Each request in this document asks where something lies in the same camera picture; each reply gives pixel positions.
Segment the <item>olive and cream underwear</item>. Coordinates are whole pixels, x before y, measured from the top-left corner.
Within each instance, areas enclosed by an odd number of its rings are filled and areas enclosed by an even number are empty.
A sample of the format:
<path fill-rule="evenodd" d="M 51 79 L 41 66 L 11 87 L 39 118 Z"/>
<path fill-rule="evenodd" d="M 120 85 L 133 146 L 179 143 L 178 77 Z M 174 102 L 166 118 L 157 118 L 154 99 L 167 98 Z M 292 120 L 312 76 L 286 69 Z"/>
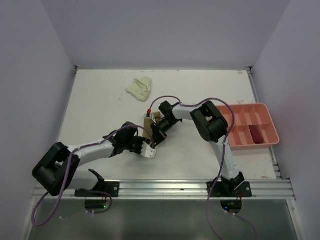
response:
<path fill-rule="evenodd" d="M 161 113 L 159 111 L 153 112 L 154 116 L 155 116 L 155 121 L 160 120 L 161 118 Z M 152 139 L 152 129 L 151 129 L 151 124 L 156 123 L 156 122 L 151 122 L 149 120 L 143 120 L 143 134 L 142 136 L 146 139 L 151 140 Z"/>

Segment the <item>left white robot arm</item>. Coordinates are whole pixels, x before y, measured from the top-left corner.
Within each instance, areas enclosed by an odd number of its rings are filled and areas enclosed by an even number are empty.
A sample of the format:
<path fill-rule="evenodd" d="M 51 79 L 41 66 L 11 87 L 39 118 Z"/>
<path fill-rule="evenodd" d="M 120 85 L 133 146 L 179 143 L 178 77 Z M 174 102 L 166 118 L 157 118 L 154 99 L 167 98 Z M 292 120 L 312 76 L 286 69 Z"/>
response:
<path fill-rule="evenodd" d="M 102 139 L 85 145 L 67 146 L 57 142 L 32 170 L 32 176 L 51 196 L 60 196 L 66 189 L 87 191 L 99 196 L 105 190 L 104 178 L 95 170 L 79 167 L 100 159 L 112 158 L 124 151 L 141 155 L 155 147 L 152 138 L 139 136 L 139 126 L 126 122 Z"/>

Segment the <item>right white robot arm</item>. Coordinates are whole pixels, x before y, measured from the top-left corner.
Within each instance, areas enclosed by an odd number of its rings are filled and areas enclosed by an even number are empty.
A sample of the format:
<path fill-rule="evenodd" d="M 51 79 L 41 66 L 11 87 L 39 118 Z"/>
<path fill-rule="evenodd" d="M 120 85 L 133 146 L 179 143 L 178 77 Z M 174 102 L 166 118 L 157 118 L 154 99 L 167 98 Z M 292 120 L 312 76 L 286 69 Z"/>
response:
<path fill-rule="evenodd" d="M 213 190 L 222 190 L 227 196 L 235 196 L 245 182 L 243 173 L 236 165 L 228 140 L 235 119 L 229 126 L 225 117 L 210 100 L 197 105 L 185 105 L 179 102 L 171 105 L 165 101 L 159 106 L 159 111 L 163 118 L 150 124 L 155 144 L 162 143 L 167 138 L 167 132 L 178 122 L 193 121 L 202 139 L 210 143 L 220 165 L 218 176 L 221 182 L 218 183 L 215 179 L 212 184 Z"/>

